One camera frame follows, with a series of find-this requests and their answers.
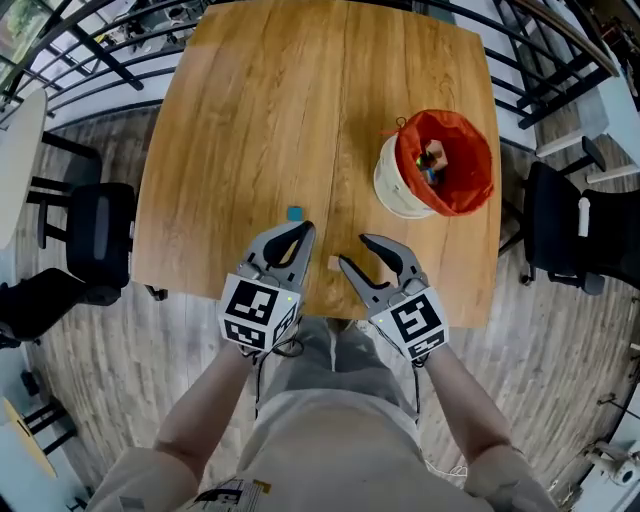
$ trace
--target white bucket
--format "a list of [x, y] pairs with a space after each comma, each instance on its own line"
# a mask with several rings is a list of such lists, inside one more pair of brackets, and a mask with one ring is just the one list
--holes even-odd
[[433, 210], [411, 193], [396, 163], [397, 135], [382, 146], [380, 160], [373, 172], [373, 188], [380, 202], [391, 213], [403, 219], [422, 219]]

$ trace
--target white marker cube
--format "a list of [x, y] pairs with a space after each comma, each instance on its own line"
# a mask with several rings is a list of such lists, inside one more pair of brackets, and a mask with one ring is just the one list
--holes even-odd
[[420, 359], [449, 342], [449, 324], [436, 291], [429, 287], [369, 321], [409, 361]]
[[268, 352], [297, 317], [300, 295], [228, 274], [218, 306], [222, 336]]

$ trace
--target red trash bag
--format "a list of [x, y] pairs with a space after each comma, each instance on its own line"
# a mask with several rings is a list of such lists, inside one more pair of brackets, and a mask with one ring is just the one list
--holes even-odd
[[[444, 178], [429, 185], [416, 160], [422, 148], [435, 139], [447, 156]], [[441, 215], [467, 215], [493, 194], [491, 150], [484, 136], [456, 112], [423, 110], [398, 130], [396, 162], [411, 193]]]

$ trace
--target wooden floor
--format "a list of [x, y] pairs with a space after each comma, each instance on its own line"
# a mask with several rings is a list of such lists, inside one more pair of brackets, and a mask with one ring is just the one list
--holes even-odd
[[[65, 129], [61, 134], [100, 150], [103, 180], [126, 181], [137, 189], [157, 109], [110, 115]], [[598, 145], [610, 166], [625, 163], [607, 140]], [[579, 152], [549, 159], [564, 166]], [[533, 158], [502, 146], [504, 194], [522, 198], [517, 177], [527, 175]], [[61, 178], [68, 156], [47, 148], [38, 175]], [[572, 178], [584, 186], [584, 174]], [[599, 185], [608, 191], [637, 189], [637, 178]], [[49, 222], [62, 226], [63, 212], [52, 209]], [[49, 267], [66, 268], [64, 247], [54, 240], [45, 251], [35, 240], [36, 207], [23, 210], [17, 240], [18, 277]], [[504, 236], [514, 226], [504, 219]], [[513, 437], [544, 485], [559, 480], [554, 494], [588, 467], [580, 450], [605, 436], [618, 411], [596, 400], [610, 391], [629, 391], [628, 346], [637, 332], [638, 305], [629, 286], [607, 280], [600, 297], [550, 283], [545, 275], [530, 287], [518, 283], [525, 270], [522, 247], [498, 262], [489, 324], [484, 329], [455, 329], [451, 344], [513, 425]], [[198, 377], [218, 347], [214, 301], [171, 293], [154, 302], [144, 287], [131, 283], [108, 308], [77, 306], [29, 355], [47, 386], [75, 418], [80, 431], [65, 451], [80, 477], [96, 487], [128, 446], [148, 446], [171, 405]], [[385, 352], [385, 358], [391, 357]], [[390, 361], [412, 390], [406, 365]], [[205, 484], [230, 475], [253, 423], [252, 385], [221, 447]], [[461, 462], [428, 382], [421, 377], [421, 441], [425, 456], [442, 470]]]

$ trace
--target person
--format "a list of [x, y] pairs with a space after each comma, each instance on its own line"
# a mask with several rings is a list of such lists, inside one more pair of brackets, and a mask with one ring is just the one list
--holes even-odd
[[306, 316], [296, 338], [304, 351], [277, 368], [235, 476], [197, 494], [251, 370], [229, 343], [169, 412], [153, 447], [119, 458], [88, 510], [556, 510], [512, 446], [506, 419], [448, 345], [425, 367], [469, 465], [464, 490], [426, 467], [415, 411], [355, 322]]

